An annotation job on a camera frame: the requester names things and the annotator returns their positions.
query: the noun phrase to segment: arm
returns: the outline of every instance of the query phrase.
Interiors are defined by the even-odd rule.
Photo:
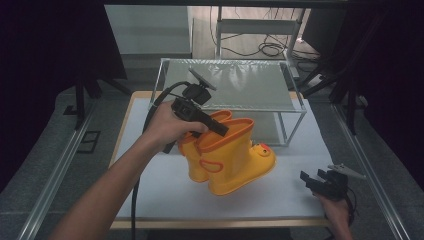
[[[49,239],[103,239],[150,159],[188,131],[202,133],[207,127],[178,119],[171,102],[161,104],[146,131],[75,203]]]
[[[352,233],[349,229],[349,207],[346,200],[338,202],[331,201],[322,195],[314,193],[319,199],[324,211],[331,223],[330,230],[336,240],[352,240]]]

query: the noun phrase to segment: white table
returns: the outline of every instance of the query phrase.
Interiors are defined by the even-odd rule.
[[[112,162],[142,132],[150,92],[136,92],[116,143]],[[237,191],[215,196],[207,182],[188,177],[186,159],[176,147],[156,155],[141,176],[137,199],[137,228],[234,228],[270,226],[324,226],[324,212],[299,178],[300,171],[316,177],[318,168],[332,164],[309,103],[307,114],[289,147],[273,147],[275,168]],[[130,228],[131,194],[112,228]]]

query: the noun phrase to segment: black cable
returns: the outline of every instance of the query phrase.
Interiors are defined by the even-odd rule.
[[[355,192],[350,188],[350,187],[347,187],[347,189],[349,189],[349,191],[350,192],[352,192],[352,194],[353,194],[353,209],[352,209],[352,213],[353,214],[355,214],[356,213],[356,215],[358,215],[359,216],[359,212],[358,212],[358,209],[357,209],[357,198],[356,198],[356,194],[355,194]]]
[[[347,205],[349,207],[349,226],[352,225],[353,221],[355,220],[355,209],[356,206],[353,206],[352,201],[350,200],[349,196],[345,195],[345,200],[347,202]]]
[[[284,18],[284,10],[285,10],[285,8],[281,9],[281,17],[280,17],[280,20],[283,20],[283,18]]]
[[[150,107],[149,112],[147,113],[146,120],[144,122],[143,126],[143,132],[146,131],[147,127],[149,126],[150,120],[152,120],[153,115],[155,114],[157,108],[159,105],[163,102],[163,100],[171,94],[171,91],[174,90],[176,87],[186,85],[189,86],[189,82],[178,82],[173,84],[172,86],[166,88],[159,97],[153,102],[153,105]],[[134,185],[132,196],[131,196],[131,238],[133,240],[136,239],[136,231],[135,231],[135,218],[136,218],[136,207],[137,207],[137,195],[138,195],[138,187],[140,186],[140,178],[137,180],[137,182]]]
[[[295,11],[295,8],[293,8],[293,10],[292,10],[290,20],[293,19],[294,11]],[[278,12],[279,12],[279,8],[277,8],[277,11],[274,15],[274,19],[277,18]],[[272,8],[269,8],[269,10],[265,13],[263,19],[265,19],[266,15],[268,15],[269,13],[272,14]],[[212,31],[212,7],[210,7],[210,11],[209,11],[209,30],[210,30],[212,41],[213,41],[214,45],[216,46],[217,44],[216,44],[215,38],[213,37],[213,31]],[[233,38],[233,37],[241,36],[241,35],[243,35],[243,34],[235,34],[235,35],[232,35],[232,36],[229,36],[229,37],[221,38],[221,41],[226,40],[226,39],[230,39],[230,38]],[[267,42],[269,37],[274,39],[278,43]],[[285,40],[286,40],[286,43],[282,43],[278,38],[273,37],[271,35],[266,35],[263,42],[258,45],[258,51],[252,52],[252,53],[247,53],[247,54],[239,53],[237,51],[234,51],[232,49],[225,48],[225,47],[221,47],[221,49],[230,51],[234,54],[237,54],[237,55],[243,56],[243,57],[253,56],[255,54],[258,54],[259,52],[262,52],[265,56],[268,56],[268,57],[277,57],[279,55],[282,55],[284,53],[284,50],[287,48],[288,36],[286,36]],[[276,53],[269,53],[269,52],[266,51],[267,49],[275,50]],[[310,53],[310,52],[293,50],[292,57],[296,60],[314,60],[314,61],[316,60],[316,58],[300,57],[297,54],[295,54],[296,52],[297,53],[303,53],[303,54],[320,55],[319,53]]]
[[[176,97],[176,98],[181,97],[180,95],[177,95],[177,94],[174,94],[174,93],[169,93],[168,95]]]
[[[240,15],[238,15],[237,13],[237,7],[234,7],[234,12],[236,13],[236,15],[239,17],[239,19],[241,18]]]

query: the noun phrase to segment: floor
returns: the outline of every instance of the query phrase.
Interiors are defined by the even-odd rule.
[[[210,31],[208,31],[209,28],[207,27],[209,25],[209,10],[209,8],[193,10],[193,16],[196,18],[193,29],[195,32],[193,39],[194,58],[207,59],[213,56],[210,55],[213,54],[214,49],[211,39],[208,44],[205,44],[207,42],[206,39],[210,37]],[[267,9],[260,10],[254,17],[272,16],[267,13]],[[195,15],[195,13],[203,14],[203,17]],[[291,13],[292,11],[289,9],[284,11],[286,16],[290,15],[291,17]],[[246,18],[251,16],[251,13],[247,13],[240,8],[229,8],[224,12],[224,16],[238,17],[237,14]],[[263,40],[263,37],[259,37],[257,41],[260,42],[261,40]],[[240,42],[244,42],[244,40],[239,39],[235,43],[229,43],[226,47],[233,49],[233,47],[243,46],[243,48],[237,50],[242,53],[248,53],[251,49],[257,47],[257,41],[243,45]],[[311,51],[312,53],[314,51],[306,43],[300,42],[296,44],[295,49]],[[235,58],[236,56],[223,55],[223,57]],[[255,57],[255,59],[265,57],[261,55]],[[308,74],[307,71],[313,69],[313,67],[313,63],[310,63],[310,65],[305,66],[305,71],[299,71],[301,78],[305,78]],[[128,69],[128,73],[129,80],[121,81],[124,85],[133,90],[151,90],[153,87],[152,80],[157,75],[157,68],[138,69],[137,71]],[[48,206],[44,221],[36,228],[35,239],[46,239],[55,223],[69,209],[72,203],[108,167],[115,139],[118,136],[120,125],[128,106],[129,96],[122,94],[102,81],[99,81],[99,84],[103,90],[102,97],[98,100],[87,99],[87,105],[95,104],[94,115],[87,131],[101,131],[99,143],[92,154],[75,154],[55,198],[52,199],[51,205]],[[358,160],[361,156],[357,156],[352,148],[350,136],[343,131],[343,124],[341,124],[343,121],[338,118],[337,109],[343,113],[343,104],[335,108],[328,101],[328,94],[331,90],[331,86],[324,88],[311,95],[308,101],[334,163],[348,164],[352,169],[362,171],[362,165],[360,160]],[[49,125],[9,186],[0,194],[0,239],[16,239],[22,232],[22,226],[28,220],[34,205],[37,204],[37,199],[43,187],[48,183],[57,159],[61,157],[64,146],[74,133],[75,116],[63,115],[64,109],[68,105],[74,104],[75,95],[73,89],[68,89],[57,97],[56,111],[53,113]],[[358,199],[359,215],[357,215],[351,227],[355,238],[382,240],[421,239],[424,235],[424,228],[422,227],[424,225],[423,191],[417,186],[399,159],[370,127],[363,116],[363,110],[358,109],[355,114],[357,135],[354,136],[353,140],[360,144],[360,150],[366,156],[365,160],[372,166],[372,170],[378,177],[378,184],[389,200],[383,203],[377,201],[377,193],[374,191],[375,187],[372,184],[362,180],[350,179],[351,188],[355,191]],[[79,148],[84,149],[84,144],[81,144]],[[394,215],[401,219],[402,226],[406,228],[409,236],[394,237],[392,225],[387,221],[393,215],[387,215],[387,213],[382,211],[387,206],[392,206],[395,209]],[[292,237],[297,240],[324,239],[328,236],[328,233],[322,228],[302,227],[290,230]],[[138,236],[141,239],[145,237],[145,234],[144,231],[138,231]],[[114,230],[110,231],[107,239],[130,239],[130,234],[126,230]]]

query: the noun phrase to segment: wall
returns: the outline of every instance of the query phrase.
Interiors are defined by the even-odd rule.
[[[105,6],[121,54],[191,54],[191,7]]]

